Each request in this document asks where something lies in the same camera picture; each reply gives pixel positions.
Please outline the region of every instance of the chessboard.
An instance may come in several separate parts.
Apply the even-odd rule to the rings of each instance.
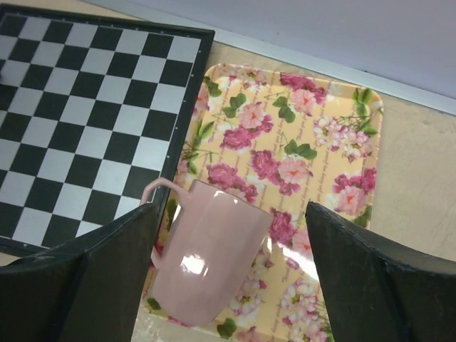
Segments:
[[[58,246],[172,180],[213,39],[0,5],[0,250]],[[167,195],[151,198],[159,219]]]

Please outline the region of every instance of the wooden table surface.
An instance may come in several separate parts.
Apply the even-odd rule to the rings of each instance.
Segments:
[[[128,18],[76,0],[0,1]],[[208,66],[251,65],[331,79],[280,61],[214,43]],[[456,261],[456,117],[381,94],[385,106],[371,229],[389,239]],[[11,259],[0,255],[0,265]],[[133,341],[216,341],[140,310]]]

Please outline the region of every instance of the mug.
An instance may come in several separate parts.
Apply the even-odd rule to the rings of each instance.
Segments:
[[[199,180],[187,191],[158,178],[145,188],[141,204],[160,186],[177,193],[181,208],[162,256],[152,250],[152,295],[171,317],[203,326],[237,295],[274,217]]]

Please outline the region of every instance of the yellow tray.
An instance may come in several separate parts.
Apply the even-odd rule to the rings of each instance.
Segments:
[[[383,114],[366,88],[219,64],[204,78],[175,182],[203,180],[274,214],[237,297],[209,326],[233,341],[333,341],[304,210],[320,202],[368,227]],[[177,207],[162,222],[162,249]],[[150,313],[180,323],[151,297]]]

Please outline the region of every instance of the floral tray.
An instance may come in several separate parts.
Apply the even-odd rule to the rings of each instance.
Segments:
[[[199,330],[233,341],[333,341],[304,210],[313,200],[369,225],[382,114],[370,89],[229,64],[208,70],[175,182],[213,184],[274,223],[236,298]],[[159,251],[176,209],[173,194]],[[150,313],[180,323],[151,297],[154,275],[151,266]]]

